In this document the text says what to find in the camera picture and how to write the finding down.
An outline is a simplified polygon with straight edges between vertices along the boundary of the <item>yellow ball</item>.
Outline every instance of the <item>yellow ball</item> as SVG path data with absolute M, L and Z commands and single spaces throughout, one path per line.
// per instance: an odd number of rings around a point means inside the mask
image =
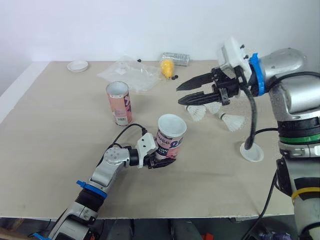
M 171 59 L 164 59 L 160 63 L 162 74 L 168 79 L 174 73 L 174 62 Z

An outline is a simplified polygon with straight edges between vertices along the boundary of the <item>white cup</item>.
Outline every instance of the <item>white cup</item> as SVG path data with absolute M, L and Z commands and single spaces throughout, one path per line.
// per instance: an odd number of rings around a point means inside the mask
M 185 121 L 177 115 L 168 113 L 159 117 L 156 134 L 159 148 L 155 152 L 155 157 L 158 160 L 176 159 L 186 130 Z

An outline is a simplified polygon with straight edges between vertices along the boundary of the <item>paper cup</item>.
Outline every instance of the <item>paper cup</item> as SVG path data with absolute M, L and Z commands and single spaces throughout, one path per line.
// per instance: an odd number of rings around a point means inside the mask
M 158 160 L 176 159 L 186 130 L 187 125 L 181 117 L 174 114 L 162 115 L 158 120 L 156 142 L 159 148 L 155 157 Z
M 114 81 L 106 86 L 111 111 L 117 125 L 127 126 L 132 121 L 129 87 L 122 81 Z

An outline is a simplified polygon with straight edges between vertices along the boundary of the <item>yellow band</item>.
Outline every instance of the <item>yellow band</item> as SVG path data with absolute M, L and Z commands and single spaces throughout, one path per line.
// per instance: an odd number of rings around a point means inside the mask
M 297 197 L 298 195 L 304 194 L 304 193 L 310 193 L 310 192 L 320 192 L 320 187 L 315 187 L 315 186 L 304 187 L 304 188 L 300 188 L 299 190 L 295 191 L 295 192 L 292 193 L 292 195 L 291 195 L 292 204 L 295 203 L 295 199 L 296 199 L 296 197 Z

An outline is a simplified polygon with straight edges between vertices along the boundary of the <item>table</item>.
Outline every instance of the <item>table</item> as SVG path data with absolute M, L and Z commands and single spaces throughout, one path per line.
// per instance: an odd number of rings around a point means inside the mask
M 0 97 L 1 217 L 57 218 L 78 196 L 81 188 L 76 181 L 92 175 L 106 147 L 123 129 L 113 122 L 107 82 L 97 76 L 112 62 L 90 62 L 82 73 L 69 72 L 67 64 L 33 63 Z M 140 94 L 130 92 L 135 123 L 155 134 L 158 118 L 174 113 L 185 120 L 187 131 L 173 164 L 122 171 L 100 218 L 247 217 L 261 212 L 280 157 L 277 133 L 256 137 L 264 160 L 252 163 L 239 151 L 250 129 L 250 106 L 244 96 L 223 107 L 226 113 L 249 117 L 236 132 L 229 132 L 210 113 L 193 122 L 177 103 L 190 92 L 176 92 L 176 87 L 214 66 L 217 62 L 212 60 L 192 61 L 188 67 L 176 67 L 177 80 L 162 80 Z M 210 91 L 210 85 L 202 88 Z M 4 103 L 8 99 L 15 105 L 11 111 Z M 269 96 L 256 98 L 256 103 L 257 129 L 276 127 Z M 132 127 L 118 142 L 134 145 L 140 136 L 141 130 Z M 275 189 L 266 215 L 292 213 L 291 199 Z

